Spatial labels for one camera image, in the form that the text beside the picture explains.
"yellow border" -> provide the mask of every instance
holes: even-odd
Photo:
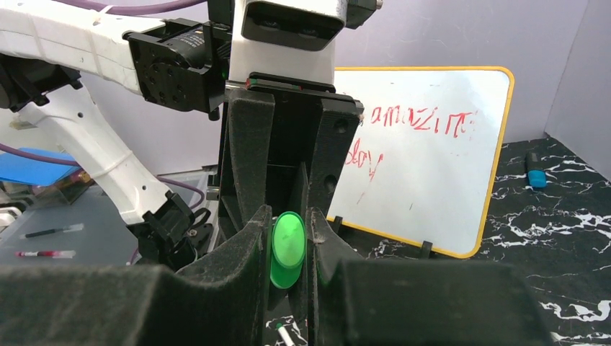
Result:
[[[503,145],[503,137],[505,135],[505,127],[507,125],[507,115],[509,114],[509,108],[512,103],[512,97],[514,92],[514,74],[505,67],[502,66],[422,66],[422,67],[338,67],[335,69],[336,71],[465,71],[465,70],[479,70],[479,71],[500,71],[509,77],[509,90],[507,91],[507,102],[505,103],[505,111],[503,114],[503,121],[501,122],[501,132],[499,134],[499,140],[496,143],[496,153],[494,154],[494,162],[492,164],[492,170],[490,172],[490,180],[488,183],[488,197],[486,198],[486,202],[483,205],[483,212],[480,220],[479,233],[477,238],[477,244],[470,252],[466,254],[457,254],[455,252],[447,251],[444,249],[440,249],[437,247],[433,247],[433,251],[446,254],[447,256],[455,257],[455,258],[469,258],[477,253],[481,246],[481,238],[483,236],[483,228],[486,225],[486,217],[488,215],[488,207],[490,206],[490,199],[492,196],[492,186],[494,184],[494,178],[496,176],[496,168],[499,165],[499,155],[501,154],[501,146]],[[346,222],[344,223],[348,227],[352,227],[354,229],[359,229],[361,231],[366,231],[372,234],[377,234],[378,236],[382,236],[384,238],[402,241],[407,244],[411,244],[417,247],[420,247],[422,243],[417,241],[412,241],[408,239],[403,239],[398,236],[393,236],[384,232],[376,231],[375,229],[369,229],[367,227],[358,226],[354,223]]]

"robotic arm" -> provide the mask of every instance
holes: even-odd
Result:
[[[191,211],[111,129],[78,71],[211,120],[220,117],[227,78],[244,85],[257,72],[331,84],[333,39],[344,27],[360,26],[381,2],[294,3],[212,0],[211,22],[201,24],[55,1],[0,1],[0,107],[54,137],[108,194],[143,257],[178,270],[196,258],[184,236]]]

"marble surface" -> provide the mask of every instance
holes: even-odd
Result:
[[[536,151],[548,186],[527,185],[524,158]],[[418,250],[364,232],[342,237],[368,259],[418,257]],[[473,259],[512,264],[539,301],[552,337],[563,346],[611,346],[611,184],[552,138],[506,144],[501,151],[480,251]],[[287,304],[266,324],[265,345],[307,345]]]

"screw hole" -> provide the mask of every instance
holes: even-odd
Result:
[[[345,133],[348,131],[348,121],[346,119],[339,119],[333,124],[335,133]]]
[[[324,181],[325,187],[329,193],[335,192],[335,187],[337,186],[337,178],[330,174],[327,175]]]

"green cap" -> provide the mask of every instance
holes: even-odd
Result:
[[[290,288],[301,275],[306,256],[306,225],[299,214],[287,211],[278,216],[272,232],[272,252],[269,278],[277,288]]]

